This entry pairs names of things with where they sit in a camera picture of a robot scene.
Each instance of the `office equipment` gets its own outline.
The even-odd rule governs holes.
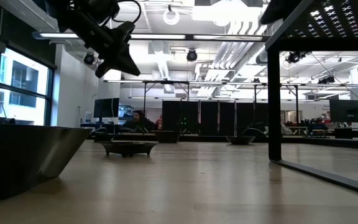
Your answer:
[[[330,100],[331,122],[358,122],[358,100]]]
[[[118,117],[119,98],[100,99],[94,101],[93,117],[99,118],[98,123],[102,123],[102,118]]]

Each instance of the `person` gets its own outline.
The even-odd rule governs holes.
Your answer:
[[[154,130],[154,123],[145,117],[142,110],[135,110],[134,119],[126,121],[122,126],[131,129],[133,132],[149,132]]]

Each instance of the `ceiling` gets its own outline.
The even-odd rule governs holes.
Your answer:
[[[0,0],[0,5],[38,31],[57,32],[58,26],[56,20],[39,9],[32,0]],[[136,33],[227,34],[230,29],[229,25],[217,26],[212,21],[193,20],[191,11],[194,8],[195,0],[184,0],[181,3],[175,1],[172,4],[172,9],[178,10],[180,14],[178,23],[172,26],[168,25],[163,19],[163,14],[167,10],[166,3],[141,5],[143,13],[135,24],[136,28],[134,32]],[[120,8],[120,13],[116,17],[118,20],[132,21],[138,13],[135,4],[132,3],[120,3]],[[168,14],[168,19],[173,18],[172,14],[172,12]],[[116,27],[117,25],[117,23],[112,21],[108,23],[110,27]],[[64,44],[66,51],[81,62],[87,51],[89,51],[83,47],[84,43],[82,40],[54,40],[54,42]],[[142,74],[151,74],[154,70],[158,70],[156,61],[149,55],[149,41],[131,40],[129,43],[131,56]],[[207,63],[215,59],[222,46],[222,42],[166,41],[166,44],[169,46],[168,54],[170,54],[170,59],[167,61],[168,69],[189,72],[195,71],[198,62],[187,62],[186,55],[188,49],[196,49],[199,63]],[[244,58],[253,56],[254,52],[259,52],[259,49],[255,45],[250,44],[249,49],[244,52]],[[280,57],[280,76],[282,82],[317,82],[318,78],[324,75],[326,69],[332,68],[335,76],[346,82],[349,76],[348,68],[358,63],[358,52],[313,52],[316,58],[308,55],[298,64],[291,65],[288,68],[288,64],[285,62],[287,55],[288,52],[283,52]],[[260,72],[253,73],[251,76],[245,76],[245,73],[249,73],[249,71],[242,71],[236,67],[236,73],[238,73],[239,78],[236,82],[249,82],[253,77],[259,77],[262,82],[266,82],[267,69],[265,65],[258,71]]]

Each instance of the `camera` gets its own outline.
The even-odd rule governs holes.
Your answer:
[[[187,53],[187,61],[188,62],[194,62],[195,60],[197,60],[197,53],[195,49],[190,49],[189,52]]]
[[[85,58],[84,58],[84,63],[87,65],[94,64],[94,53],[93,52],[86,53]]]

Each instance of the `black metal frame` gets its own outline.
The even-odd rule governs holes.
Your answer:
[[[358,50],[358,38],[342,38],[335,36],[333,38],[288,38],[286,33],[290,33],[304,20],[302,16],[309,15],[310,7],[316,3],[316,0],[303,0],[298,7],[285,20],[282,26],[266,43],[268,52],[268,104],[269,104],[269,139],[268,154],[269,159],[281,166],[303,172],[308,175],[338,184],[340,186],[352,189],[358,192],[358,181],[351,180],[339,175],[324,172],[311,167],[295,164],[282,159],[282,139],[280,127],[280,51],[356,51]]]
[[[22,53],[22,52],[18,51],[16,48],[14,48],[14,50],[20,54]],[[47,80],[47,94],[46,95],[39,94],[39,93],[29,91],[29,90],[25,90],[25,89],[21,89],[18,87],[10,86],[10,85],[3,84],[3,83],[0,83],[0,88],[18,92],[18,93],[22,93],[22,94],[29,95],[29,96],[34,96],[37,98],[45,99],[44,125],[49,126],[50,120],[51,120],[51,114],[52,114],[52,91],[53,91],[53,76],[54,76],[55,68],[51,67],[49,65],[46,65],[45,63],[40,62],[39,60],[35,60],[35,61],[48,67],[48,80]]]

